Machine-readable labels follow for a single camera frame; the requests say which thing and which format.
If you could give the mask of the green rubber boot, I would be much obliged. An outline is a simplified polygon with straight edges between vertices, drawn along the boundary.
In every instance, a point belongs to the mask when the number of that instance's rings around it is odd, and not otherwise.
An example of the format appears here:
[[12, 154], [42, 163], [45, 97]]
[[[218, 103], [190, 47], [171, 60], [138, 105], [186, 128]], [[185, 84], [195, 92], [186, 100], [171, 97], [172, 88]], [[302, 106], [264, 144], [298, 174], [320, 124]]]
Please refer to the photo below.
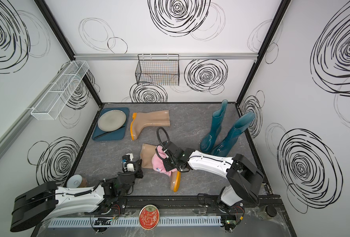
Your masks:
[[221, 131], [221, 126], [222, 126], [227, 105], [228, 105], [228, 101], [224, 99], [221, 102], [220, 108], [217, 111], [212, 113], [212, 123], [211, 123], [210, 131], [200, 142], [199, 148], [201, 152], [210, 153], [212, 151], [214, 144], [216, 142], [216, 139]]
[[255, 118], [256, 115], [254, 112], [247, 112], [241, 116], [229, 130], [224, 140], [213, 148], [210, 154], [218, 157], [227, 157], [232, 147], [236, 144], [239, 136], [248, 129], [250, 123]]

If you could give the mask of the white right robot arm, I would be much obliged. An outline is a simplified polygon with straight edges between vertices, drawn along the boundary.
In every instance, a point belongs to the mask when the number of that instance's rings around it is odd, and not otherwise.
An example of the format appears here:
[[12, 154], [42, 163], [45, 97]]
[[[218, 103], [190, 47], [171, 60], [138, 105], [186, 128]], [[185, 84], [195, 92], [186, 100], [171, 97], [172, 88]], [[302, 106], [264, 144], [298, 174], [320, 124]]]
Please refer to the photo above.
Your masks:
[[218, 157], [195, 149], [183, 150], [169, 141], [158, 145], [157, 154], [167, 171], [201, 170], [225, 178], [229, 186], [223, 188], [219, 201], [227, 206], [233, 206], [243, 200], [253, 204], [259, 203], [259, 191], [264, 175], [242, 154]]

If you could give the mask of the pink microfiber cloth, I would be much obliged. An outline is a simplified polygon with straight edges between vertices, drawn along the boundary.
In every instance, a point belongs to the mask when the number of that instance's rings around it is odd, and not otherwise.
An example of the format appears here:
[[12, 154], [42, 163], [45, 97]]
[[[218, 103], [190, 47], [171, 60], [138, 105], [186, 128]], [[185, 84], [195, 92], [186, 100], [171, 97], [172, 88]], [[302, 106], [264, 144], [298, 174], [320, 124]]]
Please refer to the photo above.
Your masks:
[[166, 171], [163, 159], [167, 158], [168, 156], [166, 153], [162, 150], [162, 146], [158, 145], [155, 149], [154, 156], [152, 158], [152, 166], [153, 170], [159, 173], [163, 173], [167, 176], [171, 176], [172, 171]]

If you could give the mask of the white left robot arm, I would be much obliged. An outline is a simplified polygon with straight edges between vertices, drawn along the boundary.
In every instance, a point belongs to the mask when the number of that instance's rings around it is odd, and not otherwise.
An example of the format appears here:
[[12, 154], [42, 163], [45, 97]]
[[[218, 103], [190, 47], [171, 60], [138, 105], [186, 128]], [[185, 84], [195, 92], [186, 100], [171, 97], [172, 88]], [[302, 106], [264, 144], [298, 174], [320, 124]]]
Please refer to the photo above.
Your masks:
[[10, 231], [25, 231], [45, 220], [78, 212], [107, 214], [142, 177], [140, 170], [119, 172], [94, 187], [59, 187], [54, 181], [41, 184], [15, 198]]

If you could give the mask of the beige rubber boot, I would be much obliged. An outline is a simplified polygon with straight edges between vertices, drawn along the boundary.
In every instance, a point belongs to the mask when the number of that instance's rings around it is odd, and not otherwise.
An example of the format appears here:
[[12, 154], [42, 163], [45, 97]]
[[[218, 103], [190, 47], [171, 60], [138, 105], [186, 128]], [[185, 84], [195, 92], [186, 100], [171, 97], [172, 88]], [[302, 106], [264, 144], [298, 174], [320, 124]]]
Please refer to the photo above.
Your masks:
[[154, 112], [137, 112], [132, 115], [130, 125], [131, 139], [137, 140], [142, 130], [146, 127], [170, 126], [169, 110]]
[[151, 168], [156, 172], [165, 174], [170, 177], [171, 190], [177, 192], [180, 186], [181, 173], [176, 169], [167, 171], [164, 166], [164, 158], [168, 156], [162, 150], [162, 147], [143, 143], [140, 151], [140, 158], [142, 159], [142, 168]]

